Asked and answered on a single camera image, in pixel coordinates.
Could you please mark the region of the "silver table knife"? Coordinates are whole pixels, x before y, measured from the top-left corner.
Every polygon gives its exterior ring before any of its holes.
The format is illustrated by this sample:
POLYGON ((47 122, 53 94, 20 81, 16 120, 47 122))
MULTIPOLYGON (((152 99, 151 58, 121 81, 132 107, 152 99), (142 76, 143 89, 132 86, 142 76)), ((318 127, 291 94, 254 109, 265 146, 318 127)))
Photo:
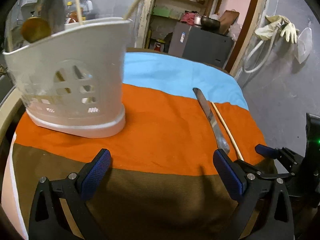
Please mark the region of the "silver table knife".
POLYGON ((219 128, 219 125, 217 123, 217 120, 209 106, 208 101, 204 97, 203 92, 199 89, 194 87, 193 92, 198 100, 198 103, 200 104, 204 114, 206 115, 207 120, 210 123, 210 126, 213 130, 213 133, 215 135, 216 143, 217 143, 217 148, 224 150, 225 153, 230 152, 229 144, 226 141, 225 137, 223 136, 221 129, 219 128))

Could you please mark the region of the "grey cabinet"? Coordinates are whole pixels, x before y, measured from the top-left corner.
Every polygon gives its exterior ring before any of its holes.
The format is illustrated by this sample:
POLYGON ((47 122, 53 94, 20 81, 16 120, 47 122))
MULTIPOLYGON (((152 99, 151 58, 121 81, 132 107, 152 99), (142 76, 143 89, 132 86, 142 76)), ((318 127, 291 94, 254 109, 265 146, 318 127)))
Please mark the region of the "grey cabinet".
POLYGON ((178 22, 172 33, 168 54, 223 68, 233 43, 228 36, 178 22))

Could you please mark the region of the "clear hanging plastic bag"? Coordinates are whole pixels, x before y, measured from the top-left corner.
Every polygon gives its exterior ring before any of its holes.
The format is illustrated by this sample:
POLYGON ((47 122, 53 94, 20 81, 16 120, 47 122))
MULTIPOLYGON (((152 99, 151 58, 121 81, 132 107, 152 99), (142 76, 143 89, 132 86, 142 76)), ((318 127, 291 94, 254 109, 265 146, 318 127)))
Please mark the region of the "clear hanging plastic bag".
POLYGON ((302 30, 297 38, 294 55, 299 64, 302 64, 308 58, 312 51, 312 45, 312 29, 311 21, 309 21, 308 26, 302 30))

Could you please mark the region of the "green box on shelf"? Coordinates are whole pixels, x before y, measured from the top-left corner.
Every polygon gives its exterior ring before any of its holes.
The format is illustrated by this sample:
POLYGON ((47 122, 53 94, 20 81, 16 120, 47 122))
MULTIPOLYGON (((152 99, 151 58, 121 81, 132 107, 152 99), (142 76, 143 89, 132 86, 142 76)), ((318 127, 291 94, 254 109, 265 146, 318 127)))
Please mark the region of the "green box on shelf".
POLYGON ((169 18, 171 10, 164 6, 154 6, 152 14, 159 17, 169 18))

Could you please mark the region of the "black bowl on cabinet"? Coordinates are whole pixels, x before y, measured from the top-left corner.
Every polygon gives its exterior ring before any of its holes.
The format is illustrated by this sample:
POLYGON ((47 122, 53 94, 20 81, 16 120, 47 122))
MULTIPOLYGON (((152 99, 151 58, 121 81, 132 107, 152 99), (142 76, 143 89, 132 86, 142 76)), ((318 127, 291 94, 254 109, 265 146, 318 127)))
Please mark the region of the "black bowl on cabinet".
POLYGON ((220 29, 220 21, 214 20, 207 16, 202 16, 201 28, 212 33, 217 32, 220 29))

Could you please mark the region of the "white plastic utensil holder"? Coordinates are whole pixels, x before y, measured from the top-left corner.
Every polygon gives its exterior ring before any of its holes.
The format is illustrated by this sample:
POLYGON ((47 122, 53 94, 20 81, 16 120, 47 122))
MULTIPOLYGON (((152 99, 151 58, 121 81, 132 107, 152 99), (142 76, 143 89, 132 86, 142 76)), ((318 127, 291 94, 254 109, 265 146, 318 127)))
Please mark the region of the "white plastic utensil holder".
POLYGON ((130 20, 99 18, 4 53, 33 123, 86 138, 119 133, 125 126, 122 84, 130 35, 130 20))

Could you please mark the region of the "striped blue orange brown cloth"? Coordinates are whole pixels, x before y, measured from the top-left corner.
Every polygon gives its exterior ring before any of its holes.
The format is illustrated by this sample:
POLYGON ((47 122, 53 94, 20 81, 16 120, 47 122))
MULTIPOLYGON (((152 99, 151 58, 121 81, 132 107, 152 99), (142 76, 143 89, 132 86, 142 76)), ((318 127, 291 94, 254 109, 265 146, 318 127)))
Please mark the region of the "striped blue orange brown cloth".
POLYGON ((126 124, 118 134, 87 139, 21 117, 1 197, 19 234, 28 237, 42 176, 66 178, 106 148, 112 164, 87 205, 109 239, 213 239, 236 202, 214 168, 216 141, 194 87, 215 103, 244 160, 274 172, 274 162, 254 149, 264 136, 232 76, 178 57, 131 51, 124 62, 126 124))

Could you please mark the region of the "white rubber gloves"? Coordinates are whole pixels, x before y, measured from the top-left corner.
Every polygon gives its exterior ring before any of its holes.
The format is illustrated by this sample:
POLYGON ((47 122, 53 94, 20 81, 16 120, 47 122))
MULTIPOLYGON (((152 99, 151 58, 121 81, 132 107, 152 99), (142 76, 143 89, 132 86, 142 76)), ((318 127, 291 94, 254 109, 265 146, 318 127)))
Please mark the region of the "white rubber gloves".
POLYGON ((254 33, 257 37, 267 41, 272 38, 274 33, 280 32, 280 36, 285 37, 286 42, 291 42, 292 44, 297 43, 298 29, 287 17, 283 15, 266 15, 265 18, 269 24, 255 30, 254 33))

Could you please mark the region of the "silver spoon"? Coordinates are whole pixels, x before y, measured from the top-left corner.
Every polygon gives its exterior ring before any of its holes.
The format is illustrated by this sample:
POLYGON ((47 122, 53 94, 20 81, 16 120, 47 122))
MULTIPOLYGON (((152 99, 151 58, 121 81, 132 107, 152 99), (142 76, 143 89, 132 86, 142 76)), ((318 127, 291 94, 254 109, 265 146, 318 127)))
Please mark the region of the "silver spoon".
POLYGON ((65 29, 66 14, 63 0, 44 0, 40 15, 49 23, 52 34, 65 29))

